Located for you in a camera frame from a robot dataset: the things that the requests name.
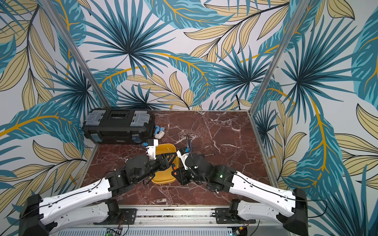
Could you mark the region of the yellow plastic storage box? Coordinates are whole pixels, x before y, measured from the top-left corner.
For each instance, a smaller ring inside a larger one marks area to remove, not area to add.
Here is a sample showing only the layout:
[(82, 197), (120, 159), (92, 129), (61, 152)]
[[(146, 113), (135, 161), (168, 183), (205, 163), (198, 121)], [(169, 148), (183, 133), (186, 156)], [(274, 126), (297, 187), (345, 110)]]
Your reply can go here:
[[(156, 155), (176, 153), (176, 147), (173, 144), (159, 144), (156, 147)], [(167, 170), (156, 172), (155, 177), (152, 182), (155, 184), (169, 184), (176, 181), (176, 179), (171, 175), (173, 168), (170, 167)]]

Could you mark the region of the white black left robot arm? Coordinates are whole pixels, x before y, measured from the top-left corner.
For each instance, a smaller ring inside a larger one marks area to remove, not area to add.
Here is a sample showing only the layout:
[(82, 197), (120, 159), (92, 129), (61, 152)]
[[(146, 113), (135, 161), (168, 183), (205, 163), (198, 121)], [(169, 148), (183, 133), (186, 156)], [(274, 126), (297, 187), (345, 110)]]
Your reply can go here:
[(58, 228), (58, 218), (89, 204), (122, 195), (139, 183), (149, 184), (159, 171), (169, 169), (177, 155), (164, 153), (150, 159), (138, 155), (125, 166), (85, 187), (65, 194), (42, 198), (30, 196), (22, 207), (19, 218), (19, 235), (48, 236)]

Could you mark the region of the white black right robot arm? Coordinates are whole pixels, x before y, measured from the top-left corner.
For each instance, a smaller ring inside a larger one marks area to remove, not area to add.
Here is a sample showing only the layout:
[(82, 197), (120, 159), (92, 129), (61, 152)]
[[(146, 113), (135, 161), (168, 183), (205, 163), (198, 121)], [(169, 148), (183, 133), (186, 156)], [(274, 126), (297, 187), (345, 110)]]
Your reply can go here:
[(204, 184), (209, 191), (227, 192), (261, 203), (253, 208), (241, 200), (232, 202), (229, 213), (241, 220), (265, 219), (282, 224), (287, 231), (306, 236), (309, 233), (308, 203), (304, 190), (282, 190), (247, 177), (224, 165), (212, 165), (203, 155), (178, 151), (181, 166), (172, 176), (181, 184)]

